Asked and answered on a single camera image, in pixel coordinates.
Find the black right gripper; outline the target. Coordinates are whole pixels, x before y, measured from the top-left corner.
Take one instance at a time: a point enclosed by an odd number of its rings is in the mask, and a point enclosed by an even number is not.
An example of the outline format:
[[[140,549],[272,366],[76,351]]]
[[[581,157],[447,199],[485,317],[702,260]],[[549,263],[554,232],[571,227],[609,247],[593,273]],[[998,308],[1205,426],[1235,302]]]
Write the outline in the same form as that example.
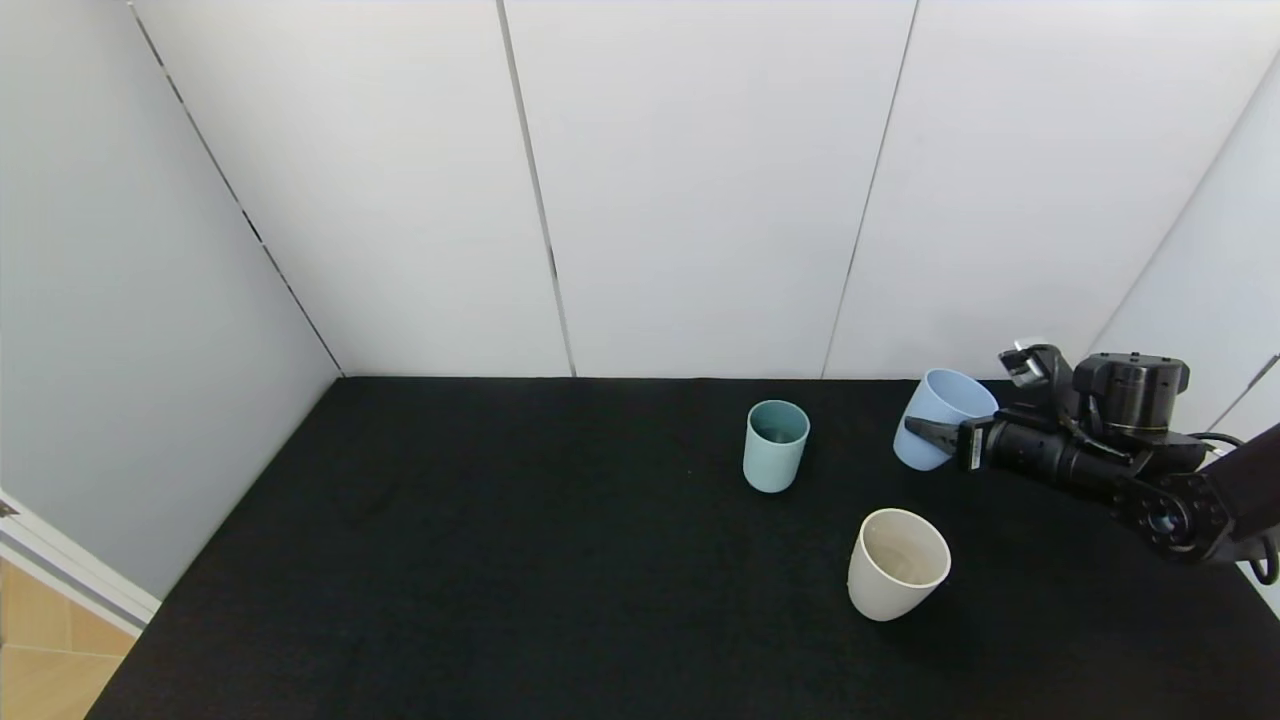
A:
[[[1039,414],[995,414],[957,424],[905,416],[904,428],[946,456],[956,454],[964,471],[1010,471],[1042,484],[1062,483],[1068,434]]]

